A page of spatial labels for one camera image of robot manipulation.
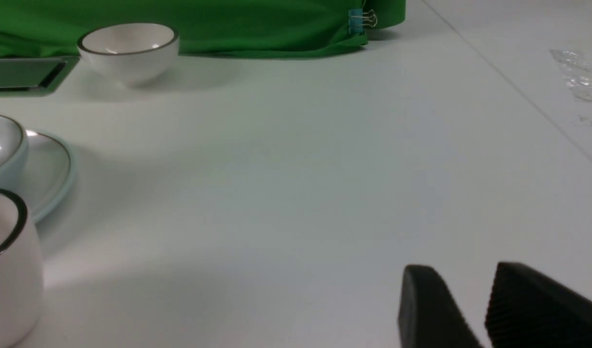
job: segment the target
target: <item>white mug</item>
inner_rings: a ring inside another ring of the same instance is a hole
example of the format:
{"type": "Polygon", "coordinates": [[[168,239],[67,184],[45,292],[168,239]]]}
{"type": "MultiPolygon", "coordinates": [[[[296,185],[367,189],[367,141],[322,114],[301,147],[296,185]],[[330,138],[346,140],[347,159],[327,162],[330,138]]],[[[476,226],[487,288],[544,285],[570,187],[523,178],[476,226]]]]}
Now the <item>white mug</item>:
{"type": "Polygon", "coordinates": [[[33,328],[42,305],[42,253],[24,201],[0,189],[0,348],[33,328]]]}

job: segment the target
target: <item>white table surface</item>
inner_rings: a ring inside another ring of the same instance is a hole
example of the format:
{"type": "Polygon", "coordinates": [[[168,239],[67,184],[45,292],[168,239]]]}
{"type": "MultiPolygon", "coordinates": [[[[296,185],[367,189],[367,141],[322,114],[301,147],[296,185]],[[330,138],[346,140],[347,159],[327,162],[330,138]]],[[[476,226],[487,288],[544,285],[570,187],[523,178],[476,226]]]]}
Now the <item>white table surface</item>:
{"type": "Polygon", "coordinates": [[[426,0],[592,160],[592,103],[575,102],[550,49],[592,65],[592,0],[426,0]]]}
{"type": "Polygon", "coordinates": [[[80,165],[39,225],[44,311],[20,346],[396,348],[411,262],[483,342],[499,260],[592,299],[592,162],[421,0],[377,37],[181,57],[136,91],[81,62],[55,95],[0,99],[80,165]]]}

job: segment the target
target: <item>green fabric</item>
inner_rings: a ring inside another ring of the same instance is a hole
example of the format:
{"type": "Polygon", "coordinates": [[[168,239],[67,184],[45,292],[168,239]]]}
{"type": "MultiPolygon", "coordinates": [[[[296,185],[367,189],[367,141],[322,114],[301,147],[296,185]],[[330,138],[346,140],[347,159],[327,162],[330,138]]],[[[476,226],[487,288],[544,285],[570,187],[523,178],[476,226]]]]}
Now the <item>green fabric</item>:
{"type": "MultiPolygon", "coordinates": [[[[0,57],[78,55],[98,27],[155,22],[180,35],[181,54],[323,57],[367,44],[348,33],[362,0],[0,0],[0,57]]],[[[404,20],[405,0],[367,0],[378,27],[404,20]]]]}

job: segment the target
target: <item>white saucer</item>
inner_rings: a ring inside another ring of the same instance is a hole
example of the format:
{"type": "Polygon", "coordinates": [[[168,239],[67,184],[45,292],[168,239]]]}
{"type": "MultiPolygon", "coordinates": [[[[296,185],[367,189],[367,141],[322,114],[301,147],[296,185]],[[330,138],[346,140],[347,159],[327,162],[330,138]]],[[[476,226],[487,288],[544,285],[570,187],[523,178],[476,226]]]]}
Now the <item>white saucer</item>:
{"type": "Polygon", "coordinates": [[[49,214],[70,191],[77,174],[72,148],[47,132],[26,130],[29,156],[16,192],[26,202],[34,223],[49,214]]]}

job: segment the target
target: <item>white ceramic bowl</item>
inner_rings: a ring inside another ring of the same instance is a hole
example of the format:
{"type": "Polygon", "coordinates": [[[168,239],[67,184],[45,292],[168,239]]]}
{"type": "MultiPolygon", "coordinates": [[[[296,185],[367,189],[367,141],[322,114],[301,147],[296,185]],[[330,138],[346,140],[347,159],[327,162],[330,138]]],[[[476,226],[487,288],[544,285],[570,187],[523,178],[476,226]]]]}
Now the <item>white ceramic bowl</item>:
{"type": "Polygon", "coordinates": [[[161,24],[127,23],[90,31],[77,46],[98,73],[134,87],[169,68],[179,52],[179,36],[161,24]]]}
{"type": "Polygon", "coordinates": [[[0,188],[14,191],[28,154],[29,142],[23,126],[0,115],[0,188]]]}
{"type": "Polygon", "coordinates": [[[24,201],[0,189],[0,348],[25,337],[42,304],[42,254],[24,201]]]}

